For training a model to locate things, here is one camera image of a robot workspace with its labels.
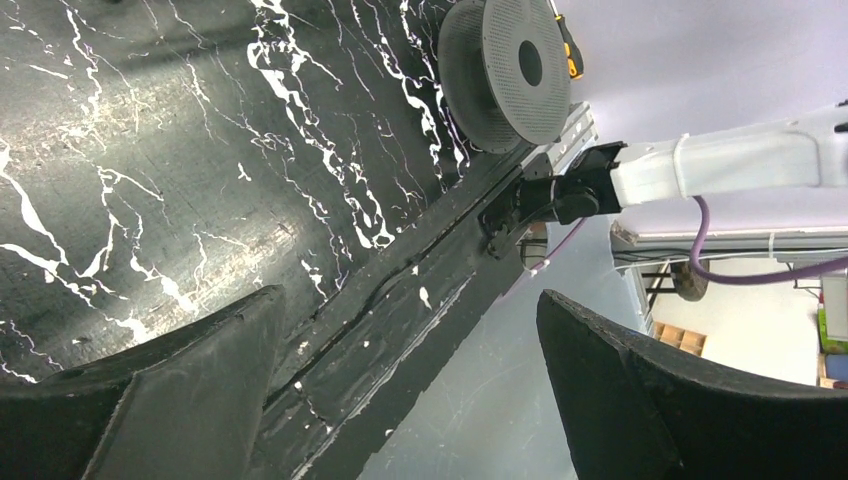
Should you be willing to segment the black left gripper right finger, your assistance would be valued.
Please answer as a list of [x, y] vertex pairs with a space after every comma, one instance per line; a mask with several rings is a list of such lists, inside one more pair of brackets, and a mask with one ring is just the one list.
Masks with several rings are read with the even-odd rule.
[[737, 370], [546, 290], [538, 338], [581, 479], [843, 479], [847, 394]]

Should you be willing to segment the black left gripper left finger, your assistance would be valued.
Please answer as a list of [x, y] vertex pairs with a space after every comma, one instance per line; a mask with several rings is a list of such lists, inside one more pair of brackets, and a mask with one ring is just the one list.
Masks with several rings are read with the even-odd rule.
[[241, 477], [284, 317], [269, 286], [118, 354], [3, 385], [2, 477]]

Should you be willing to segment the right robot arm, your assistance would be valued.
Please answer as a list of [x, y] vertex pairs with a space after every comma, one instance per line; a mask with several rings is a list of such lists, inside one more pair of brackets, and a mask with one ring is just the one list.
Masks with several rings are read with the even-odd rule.
[[570, 224], [646, 203], [783, 187], [847, 184], [847, 104], [792, 119], [579, 153], [561, 174], [520, 176], [480, 214], [488, 253], [504, 257], [533, 223]]

